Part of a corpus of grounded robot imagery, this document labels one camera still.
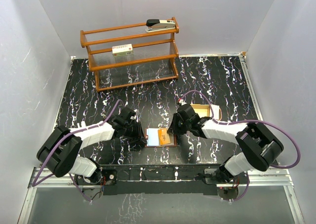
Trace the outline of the brown leather card holder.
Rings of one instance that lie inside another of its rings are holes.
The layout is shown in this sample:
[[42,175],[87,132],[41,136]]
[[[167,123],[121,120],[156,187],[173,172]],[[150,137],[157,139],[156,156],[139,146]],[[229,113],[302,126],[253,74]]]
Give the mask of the brown leather card holder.
[[159,128],[147,128],[145,131],[145,138],[147,139],[147,145],[146,147],[173,147],[176,146],[176,136],[174,134],[169,134],[171,138],[171,144],[170,145],[159,145],[158,140],[158,129]]

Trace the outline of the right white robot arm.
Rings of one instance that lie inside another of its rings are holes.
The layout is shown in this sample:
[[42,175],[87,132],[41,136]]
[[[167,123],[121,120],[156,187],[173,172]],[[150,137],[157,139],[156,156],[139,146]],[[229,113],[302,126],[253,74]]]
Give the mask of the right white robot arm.
[[218,169],[210,174],[197,174],[196,179],[203,182],[213,180],[231,183],[244,172],[265,172],[284,150],[280,140],[262,123],[222,124],[211,117],[200,117],[189,104],[179,106],[167,132],[175,135],[191,132],[197,137],[215,138],[239,145],[241,153],[229,157]]

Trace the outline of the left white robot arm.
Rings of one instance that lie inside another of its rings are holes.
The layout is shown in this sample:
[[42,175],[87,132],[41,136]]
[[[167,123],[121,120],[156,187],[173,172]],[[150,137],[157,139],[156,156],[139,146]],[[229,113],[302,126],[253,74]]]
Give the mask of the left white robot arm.
[[37,152],[37,159],[57,178],[67,174],[77,175],[96,184],[101,181],[102,168],[92,159],[79,156],[80,150],[122,136],[133,145],[147,144],[136,112],[128,107],[91,126],[82,125],[75,129],[56,127]]

